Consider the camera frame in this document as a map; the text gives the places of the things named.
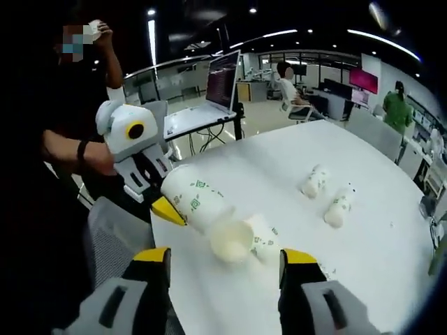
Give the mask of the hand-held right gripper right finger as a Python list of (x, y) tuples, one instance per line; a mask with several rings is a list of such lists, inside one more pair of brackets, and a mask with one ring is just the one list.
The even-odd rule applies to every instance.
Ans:
[(283, 334), (379, 334), (367, 307), (339, 281), (329, 281), (316, 259), (280, 253), (278, 301)]

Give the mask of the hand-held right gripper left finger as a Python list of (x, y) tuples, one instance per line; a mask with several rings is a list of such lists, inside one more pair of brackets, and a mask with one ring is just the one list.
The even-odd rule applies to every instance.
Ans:
[(78, 318), (53, 334), (165, 334), (170, 310), (171, 249), (150, 248), (132, 259), (80, 305)]

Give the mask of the person's left hand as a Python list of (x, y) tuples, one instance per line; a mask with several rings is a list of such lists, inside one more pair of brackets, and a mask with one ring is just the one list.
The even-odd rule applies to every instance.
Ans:
[(88, 142), (85, 147), (84, 160), (89, 167), (100, 174), (116, 175), (114, 157), (106, 143)]

